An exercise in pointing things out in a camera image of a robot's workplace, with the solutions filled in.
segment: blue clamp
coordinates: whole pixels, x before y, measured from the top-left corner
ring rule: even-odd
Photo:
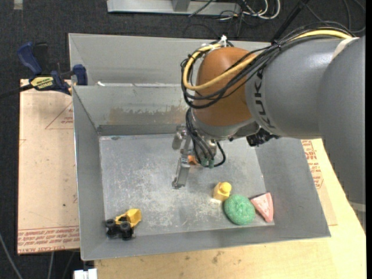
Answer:
[[[78,85],[88,85],[87,70],[81,64],[77,64],[72,68],[73,73],[77,77]]]
[[[40,67],[37,59],[33,54],[33,43],[28,42],[22,45],[17,50],[18,58],[21,60],[22,64],[31,69],[34,75],[41,74],[42,68]]]

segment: green toy ball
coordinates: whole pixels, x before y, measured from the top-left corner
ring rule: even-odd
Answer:
[[[251,223],[256,216],[256,210],[251,201],[240,194],[231,195],[226,199],[223,209],[231,222],[239,226]]]

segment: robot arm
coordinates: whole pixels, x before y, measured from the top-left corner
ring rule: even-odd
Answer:
[[[215,143],[240,137],[250,145],[322,138],[350,204],[365,216],[365,37],[302,30],[260,52],[213,43],[183,64],[196,157],[211,160]]]

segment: black wire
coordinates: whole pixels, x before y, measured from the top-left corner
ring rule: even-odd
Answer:
[[[346,11],[347,11],[347,13],[348,13],[348,30],[349,30],[349,32],[351,32],[351,33],[360,33],[360,32],[363,32],[365,29],[366,29],[366,26],[364,25],[364,27],[362,28],[362,29],[360,29],[360,30],[351,30],[351,21],[352,21],[352,19],[351,19],[351,14],[350,14],[350,8],[349,8],[349,5],[348,5],[348,3],[347,3],[347,1],[346,0],[342,0],[343,1],[343,3],[344,3],[344,5],[345,5],[345,7],[346,7]],[[366,9],[363,7],[363,5],[362,4],[360,4],[357,0],[352,0],[352,1],[354,1],[361,9],[362,9],[362,11],[365,13],[366,12]],[[312,15],[317,19],[317,20],[319,20],[319,21],[323,21],[324,22],[324,20],[321,18],[321,17],[319,17],[314,11],[313,11],[313,9],[311,8],[311,7],[309,7],[308,5],[306,5],[306,7],[308,8],[308,10],[312,13]]]
[[[221,162],[215,164],[213,167],[221,166],[221,165],[223,165],[223,164],[225,163],[225,161],[226,161],[226,154],[225,154],[225,152],[223,151],[223,149],[222,149],[220,143],[219,143],[219,142],[216,142],[216,144],[217,144],[217,147],[219,148],[219,150],[220,150],[220,152],[221,152],[221,154],[222,154],[222,160],[221,160]]]
[[[229,69],[232,69],[233,67],[235,67],[237,64],[239,64],[240,62],[242,62],[242,61],[243,61],[246,57],[248,57],[249,55],[251,55],[251,54],[253,54],[253,53],[255,53],[255,52],[259,52],[259,51],[265,50],[265,49],[269,49],[269,48],[270,48],[270,46],[267,46],[267,47],[265,47],[265,48],[256,49],[256,50],[254,50],[254,51],[252,51],[252,52],[247,53],[247,54],[244,55],[242,58],[240,58],[238,61],[236,61],[232,66],[230,66],[226,71],[228,71]],[[214,96],[216,96],[216,95],[220,95],[221,93],[225,93],[226,90],[228,89],[228,87],[227,87],[227,88],[222,88],[222,89],[217,90],[217,91],[214,92],[214,93],[211,93],[211,94],[208,94],[208,95],[201,95],[200,97],[197,97],[197,96],[194,96],[194,95],[189,94],[189,93],[186,91],[186,88],[184,87],[183,82],[181,82],[181,87],[183,88],[184,94],[185,94],[188,98],[190,98],[190,99],[195,99],[195,100],[205,100],[205,99],[210,99],[210,98],[212,98],[212,97],[214,97]]]
[[[195,16],[197,15],[199,12],[201,12],[202,10],[204,10],[209,4],[212,3],[213,0],[209,0],[207,3],[205,3],[201,8],[199,8],[196,12],[192,13],[191,15],[189,15],[188,17],[192,17],[192,16]]]
[[[337,31],[343,31],[339,28],[334,28],[334,27],[327,27],[324,28],[327,30],[337,30]],[[272,46],[267,47],[264,49],[264,51],[249,64],[247,67],[242,69],[236,76],[234,76],[223,88],[215,91],[212,94],[205,95],[205,96],[195,96],[191,95],[187,92],[187,89],[185,88],[183,82],[181,82],[181,88],[184,93],[184,99],[186,103],[191,107],[195,109],[203,109],[207,108],[216,102],[218,102],[222,98],[226,98],[233,94],[239,87],[241,87],[243,84],[245,84],[249,79],[253,77],[254,74],[256,74],[264,65],[267,64],[268,61],[270,61],[272,58],[274,58],[279,52],[281,52],[283,49],[287,49],[293,45],[296,45],[300,42],[308,41],[308,40],[313,40],[313,39],[320,39],[320,38],[329,38],[333,37],[330,35],[317,35],[317,36],[311,36],[311,37],[303,37],[303,38],[297,38],[297,36],[304,34],[306,32],[309,32],[309,30],[304,30],[300,28],[298,31],[295,30],[285,36],[283,39],[279,40],[278,42],[273,43]],[[231,88],[233,85],[235,85],[239,80],[245,76],[249,75],[247,79],[240,84],[237,88],[235,88],[232,92],[229,92],[227,96],[224,96],[226,91]],[[192,100],[210,100],[208,103],[204,103],[203,105],[194,105]]]

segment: metal stand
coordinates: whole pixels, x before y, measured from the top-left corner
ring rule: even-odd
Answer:
[[[108,0],[108,12],[174,13],[190,15],[205,6],[206,1],[192,0]],[[235,11],[236,3],[211,2],[198,15],[218,16],[222,11]]]

